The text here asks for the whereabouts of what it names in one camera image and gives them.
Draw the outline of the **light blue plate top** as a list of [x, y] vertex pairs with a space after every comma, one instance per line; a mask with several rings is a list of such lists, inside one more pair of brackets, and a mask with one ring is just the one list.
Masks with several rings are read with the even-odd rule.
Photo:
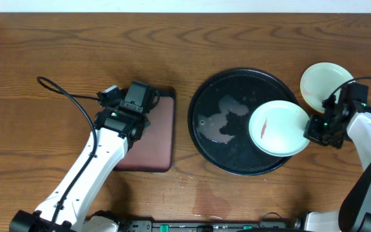
[[342, 66], [334, 63], [316, 63], [308, 67], [303, 73], [300, 87], [304, 87], [314, 94], [313, 105], [316, 111], [323, 113], [323, 101], [344, 82], [352, 80], [353, 76]]

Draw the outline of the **yellow plate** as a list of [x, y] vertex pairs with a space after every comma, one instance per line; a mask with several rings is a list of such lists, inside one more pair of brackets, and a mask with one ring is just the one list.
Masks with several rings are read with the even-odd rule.
[[308, 91], [307, 89], [305, 89], [304, 87], [300, 87], [300, 92], [301, 92], [301, 95], [303, 97], [303, 99], [305, 100], [305, 102], [313, 109], [313, 110], [316, 110], [315, 106], [313, 105], [314, 103], [314, 94], [310, 91]]

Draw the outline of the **light green plate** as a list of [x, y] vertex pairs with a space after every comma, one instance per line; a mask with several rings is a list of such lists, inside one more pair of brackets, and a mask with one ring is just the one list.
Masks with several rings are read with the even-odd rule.
[[275, 157], [291, 157], [309, 145], [303, 136], [308, 121], [306, 111], [297, 104], [266, 102], [252, 113], [249, 136], [261, 151]]

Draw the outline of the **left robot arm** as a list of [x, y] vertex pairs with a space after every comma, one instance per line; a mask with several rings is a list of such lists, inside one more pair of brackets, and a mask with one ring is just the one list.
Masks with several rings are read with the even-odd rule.
[[132, 82], [126, 92], [117, 86], [99, 92], [102, 111], [87, 121], [90, 137], [61, 183], [33, 213], [18, 211], [10, 231], [81, 231], [88, 210], [115, 166], [150, 125], [146, 115], [159, 103], [159, 91]]

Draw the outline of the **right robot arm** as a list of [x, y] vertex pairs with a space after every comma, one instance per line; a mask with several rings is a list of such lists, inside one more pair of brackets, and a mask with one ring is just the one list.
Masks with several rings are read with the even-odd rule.
[[344, 141], [356, 147], [363, 174], [337, 211], [309, 212], [296, 220], [300, 231], [371, 231], [371, 106], [368, 86], [356, 82], [336, 88], [339, 96], [323, 101], [325, 112], [313, 115], [303, 136], [321, 146], [341, 148]]

